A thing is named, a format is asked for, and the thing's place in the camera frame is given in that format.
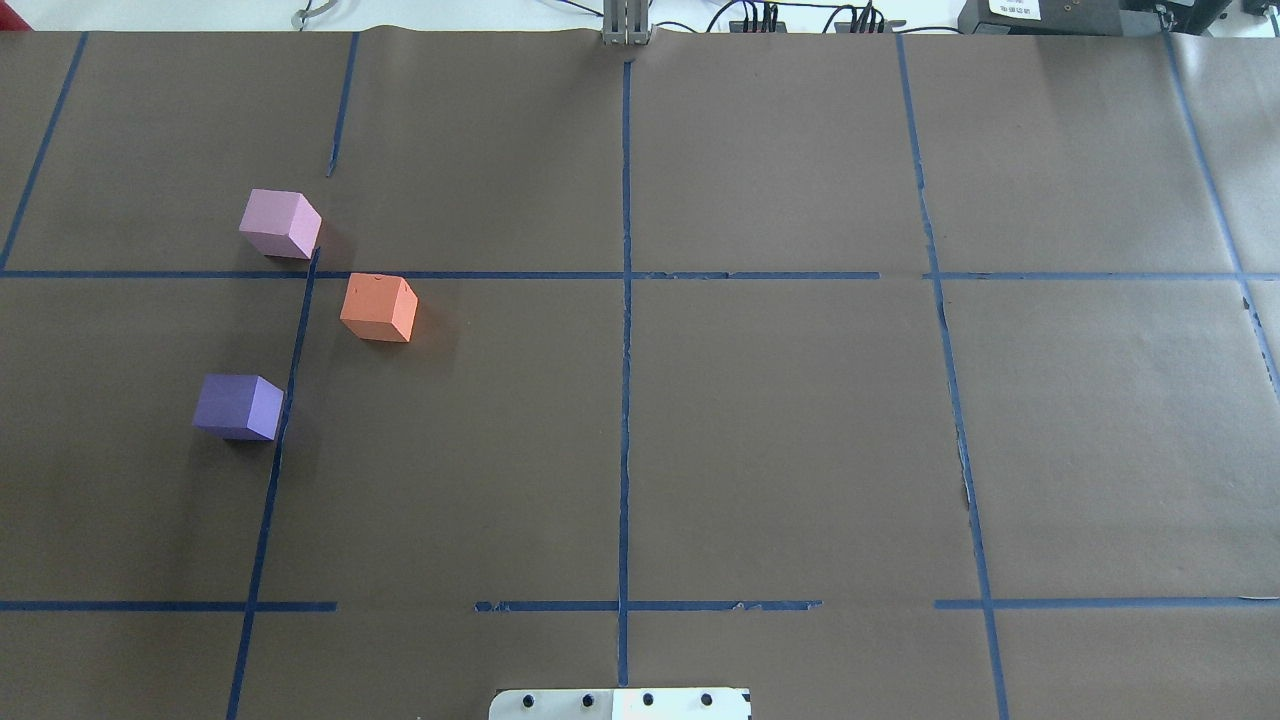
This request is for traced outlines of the orange foam cube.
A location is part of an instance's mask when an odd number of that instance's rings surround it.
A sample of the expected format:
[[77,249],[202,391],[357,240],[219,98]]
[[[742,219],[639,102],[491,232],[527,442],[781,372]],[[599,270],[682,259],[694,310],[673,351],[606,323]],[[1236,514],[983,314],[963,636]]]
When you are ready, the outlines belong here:
[[406,278],[353,272],[339,318],[361,340],[408,343],[417,310],[419,296]]

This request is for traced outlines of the brown paper table cover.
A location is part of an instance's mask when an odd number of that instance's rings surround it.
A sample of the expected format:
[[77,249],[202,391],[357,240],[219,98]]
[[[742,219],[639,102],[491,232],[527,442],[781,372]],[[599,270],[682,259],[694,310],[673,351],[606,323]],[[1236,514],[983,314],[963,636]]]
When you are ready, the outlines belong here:
[[3,716],[1275,719],[1276,190],[1274,38],[6,33]]

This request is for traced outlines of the left black usb hub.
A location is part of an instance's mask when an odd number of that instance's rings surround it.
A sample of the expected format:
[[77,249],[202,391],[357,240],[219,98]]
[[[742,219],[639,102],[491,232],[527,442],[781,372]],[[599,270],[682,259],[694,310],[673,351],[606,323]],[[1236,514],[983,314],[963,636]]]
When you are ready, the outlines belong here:
[[740,35],[777,35],[787,33],[787,26],[781,19],[778,3],[740,3],[742,17],[740,19],[726,20],[730,33]]

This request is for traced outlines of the black usb hub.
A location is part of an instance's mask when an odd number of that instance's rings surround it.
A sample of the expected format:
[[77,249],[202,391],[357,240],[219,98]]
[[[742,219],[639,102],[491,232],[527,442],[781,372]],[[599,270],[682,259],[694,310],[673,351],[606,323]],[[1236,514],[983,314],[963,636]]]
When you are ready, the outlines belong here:
[[777,35],[787,33],[787,26],[781,19],[778,3],[740,3],[742,17],[740,19],[726,20],[730,33],[740,35]]
[[872,5],[842,5],[832,10],[822,32],[836,35],[883,35],[904,29],[905,27],[906,20],[890,19],[882,10]]

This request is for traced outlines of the pink foam cube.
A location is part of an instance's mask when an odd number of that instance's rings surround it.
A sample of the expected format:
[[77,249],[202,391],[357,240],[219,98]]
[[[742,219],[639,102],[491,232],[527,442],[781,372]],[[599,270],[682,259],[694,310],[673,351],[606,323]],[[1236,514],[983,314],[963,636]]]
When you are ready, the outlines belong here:
[[264,256],[311,260],[323,219],[298,192],[253,188],[238,231]]

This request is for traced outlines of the right black usb hub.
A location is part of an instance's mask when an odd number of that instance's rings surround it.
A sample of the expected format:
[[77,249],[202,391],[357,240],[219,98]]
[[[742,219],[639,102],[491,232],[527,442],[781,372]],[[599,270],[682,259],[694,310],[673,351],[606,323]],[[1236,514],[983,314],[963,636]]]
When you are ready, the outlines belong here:
[[822,32],[836,35],[883,35],[904,29],[905,27],[906,20],[890,19],[882,10],[872,5],[842,5],[832,10]]

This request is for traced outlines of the purple foam cube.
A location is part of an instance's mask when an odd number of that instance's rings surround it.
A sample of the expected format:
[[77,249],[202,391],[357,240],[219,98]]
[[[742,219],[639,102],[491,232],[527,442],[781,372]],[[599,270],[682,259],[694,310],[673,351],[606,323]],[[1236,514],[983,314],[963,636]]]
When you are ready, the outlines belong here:
[[223,439],[276,438],[284,391],[260,375],[206,374],[192,427]]

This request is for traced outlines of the black box with label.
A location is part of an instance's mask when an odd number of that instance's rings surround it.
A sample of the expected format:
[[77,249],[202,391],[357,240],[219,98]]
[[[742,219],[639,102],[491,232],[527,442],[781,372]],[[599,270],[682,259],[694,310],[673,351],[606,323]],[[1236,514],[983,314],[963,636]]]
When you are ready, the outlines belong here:
[[965,35],[1146,37],[1203,35],[1229,1],[965,1]]

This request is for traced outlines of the grey aluminium frame post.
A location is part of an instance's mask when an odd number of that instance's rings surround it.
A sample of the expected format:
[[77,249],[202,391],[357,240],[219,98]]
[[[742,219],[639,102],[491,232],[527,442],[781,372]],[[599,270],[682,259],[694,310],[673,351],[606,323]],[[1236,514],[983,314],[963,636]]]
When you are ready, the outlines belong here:
[[605,46],[643,46],[652,41],[648,0],[602,1],[602,41]]

